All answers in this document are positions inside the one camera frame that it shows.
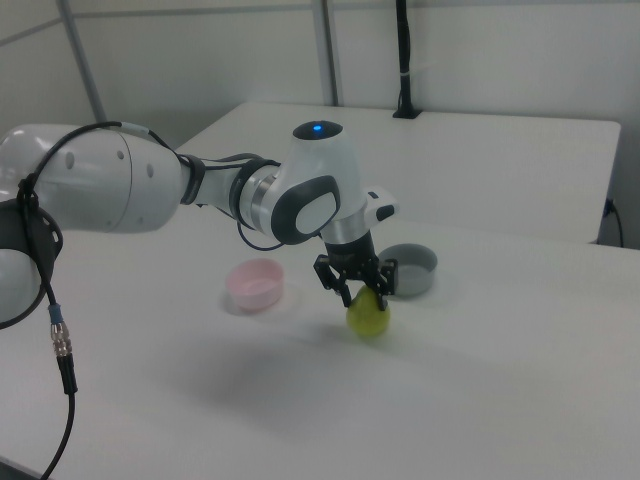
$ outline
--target cable connector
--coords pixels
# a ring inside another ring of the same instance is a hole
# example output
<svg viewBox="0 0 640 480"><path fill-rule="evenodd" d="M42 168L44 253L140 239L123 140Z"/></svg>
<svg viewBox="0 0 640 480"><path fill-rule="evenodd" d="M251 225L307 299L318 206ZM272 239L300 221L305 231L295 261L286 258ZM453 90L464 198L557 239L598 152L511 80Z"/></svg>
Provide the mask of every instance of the cable connector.
<svg viewBox="0 0 640 480"><path fill-rule="evenodd" d="M51 317L51 340L53 341L53 351L56 354L62 385L66 395L74 394L78 391L76 384L76 374L73 368L73 353L71 349L71 339L69 329L64 323L60 305L57 303L49 306Z"/></svg>
<svg viewBox="0 0 640 480"><path fill-rule="evenodd" d="M602 211L602 218L607 218L613 209L614 209L613 198L607 198L607 200L604 202L604 210Z"/></svg>

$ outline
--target white table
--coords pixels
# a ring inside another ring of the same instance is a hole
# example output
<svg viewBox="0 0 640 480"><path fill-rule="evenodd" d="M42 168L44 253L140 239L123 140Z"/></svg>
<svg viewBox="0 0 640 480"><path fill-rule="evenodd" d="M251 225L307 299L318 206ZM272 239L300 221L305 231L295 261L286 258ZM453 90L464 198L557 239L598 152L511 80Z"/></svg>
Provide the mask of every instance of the white table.
<svg viewBox="0 0 640 480"><path fill-rule="evenodd" d="M440 264L363 342L315 276L317 239L267 254L285 295L247 316L224 276L260 254L213 208L67 233L54 286L80 390L55 478L637 477L638 252L393 218L373 234ZM0 334L0 455L40 471L66 415L47 323Z"/></svg>

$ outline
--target black band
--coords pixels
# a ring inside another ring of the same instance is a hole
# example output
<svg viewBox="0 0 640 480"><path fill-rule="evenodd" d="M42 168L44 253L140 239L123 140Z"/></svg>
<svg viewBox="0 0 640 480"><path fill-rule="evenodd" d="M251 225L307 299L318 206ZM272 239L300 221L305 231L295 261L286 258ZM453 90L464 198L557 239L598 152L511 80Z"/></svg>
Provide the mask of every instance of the black band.
<svg viewBox="0 0 640 480"><path fill-rule="evenodd" d="M331 194L335 201L335 209L331 216L313 232L299 231L296 220L302 209L326 194ZM340 210L340 191L336 179L330 175L312 178L289 188L278 199L271 213L271 231L279 242L285 245L296 245L317 235L338 213L338 210Z"/></svg>
<svg viewBox="0 0 640 480"><path fill-rule="evenodd" d="M182 154L180 156L186 158L189 161L191 167L189 183L187 183L187 190L184 192L184 196L182 197L182 200L180 200L180 203L182 205L191 205L198 196L200 185L202 185L202 179L204 178L204 174L207 171L207 167L204 165L204 162L198 157Z"/></svg>
<svg viewBox="0 0 640 480"><path fill-rule="evenodd" d="M251 178L251 175L256 173L262 167L266 167L267 165L278 166L279 164L274 162L273 160L265 160L264 158L253 158L245 163L236 178L233 179L233 183L231 184L231 189L229 190L229 210L233 218L238 220L242 225L247 228L253 228L251 225L248 225L243 219L242 215L240 215L240 195L242 194L242 189L244 188L244 184L247 183L247 180Z"/></svg>

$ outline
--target black cable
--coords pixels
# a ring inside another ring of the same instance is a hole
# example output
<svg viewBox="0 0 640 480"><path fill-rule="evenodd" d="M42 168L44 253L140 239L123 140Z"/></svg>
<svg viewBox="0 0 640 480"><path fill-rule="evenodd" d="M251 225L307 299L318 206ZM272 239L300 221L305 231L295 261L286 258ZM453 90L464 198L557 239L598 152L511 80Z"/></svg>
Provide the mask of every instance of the black cable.
<svg viewBox="0 0 640 480"><path fill-rule="evenodd" d="M611 213L616 216L618 222L618 233L620 234L620 248L624 248L624 236L622 235L622 220L620 219L620 212L616 208L615 204L611 205Z"/></svg>
<svg viewBox="0 0 640 480"><path fill-rule="evenodd" d="M51 460L51 463L40 477L40 480L47 480L53 472L56 465L60 461L60 457L64 453L64 449L67 446L67 442L69 441L69 436L71 435L71 429L73 428L73 418L75 417L76 412L76 397L73 393L69 394L69 413L67 415L67 425L64 428L64 433L62 434L62 440L60 441L60 445L58 446L58 450Z"/></svg>
<svg viewBox="0 0 640 480"><path fill-rule="evenodd" d="M247 237L244 236L244 232L242 231L242 224L240 222L237 222L237 224L238 224L238 233L240 234L240 238L242 238L244 243L249 245L254 250L258 250L259 252L270 252L270 251L276 250L276 249L278 249L278 248L280 248L280 247L282 247L284 245L284 243L279 243L277 245L273 245L272 247L258 247L257 245L254 245L253 243L251 243L247 239Z"/></svg>
<svg viewBox="0 0 640 480"><path fill-rule="evenodd" d="M122 126L122 122L99 122L99 123L93 123L91 125L85 125L84 127L77 128L67 133L64 137L58 140L55 143L55 145L53 145L53 147L49 149L49 151L45 154L42 160L40 160L40 163L38 164L38 166L33 172L33 177L31 180L31 188L35 187L36 182L38 181L38 177L42 173L42 170L44 169L44 167L47 166L47 163L49 163L49 160L51 160L51 157L53 157L56 154L56 152L60 150L60 148L62 148L62 146L65 143L92 130L98 130L100 128L109 128L109 127L121 127L121 126Z"/></svg>
<svg viewBox="0 0 640 480"><path fill-rule="evenodd" d="M29 222L29 208L31 207L26 203L22 205L22 224L24 227L25 237L27 238L27 246L29 248L31 258L33 258L33 261L36 264L36 268L38 269L38 274L40 275L40 279L42 280L42 286L44 287L45 292L47 292L49 304L55 305L58 302L56 301L56 295L53 293L53 288L51 287L51 279L44 271L42 260L40 258L40 252L38 252L36 244L33 241L33 231L31 230L31 224Z"/></svg>
<svg viewBox="0 0 640 480"><path fill-rule="evenodd" d="M251 160L251 159L262 160L262 157L256 153L237 153L235 155L230 155L224 158L218 158L216 160L208 160L203 158L205 162L218 162L218 163L227 163L227 162L237 162L238 160Z"/></svg>
<svg viewBox="0 0 640 480"><path fill-rule="evenodd" d="M232 168L242 168L244 167L244 164L241 163L239 165L209 165L206 166L204 169L209 171L209 170L231 170Z"/></svg>

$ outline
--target gray bowl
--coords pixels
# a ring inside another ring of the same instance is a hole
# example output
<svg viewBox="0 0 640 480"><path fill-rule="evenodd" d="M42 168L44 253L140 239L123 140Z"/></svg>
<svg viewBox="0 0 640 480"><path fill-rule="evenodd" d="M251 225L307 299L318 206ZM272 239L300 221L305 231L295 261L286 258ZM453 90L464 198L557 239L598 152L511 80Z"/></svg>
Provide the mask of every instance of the gray bowl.
<svg viewBox="0 0 640 480"><path fill-rule="evenodd" d="M433 250L415 243L401 243L384 249L378 257L381 261L392 258L398 261L397 296L412 297L431 288L438 266Z"/></svg>

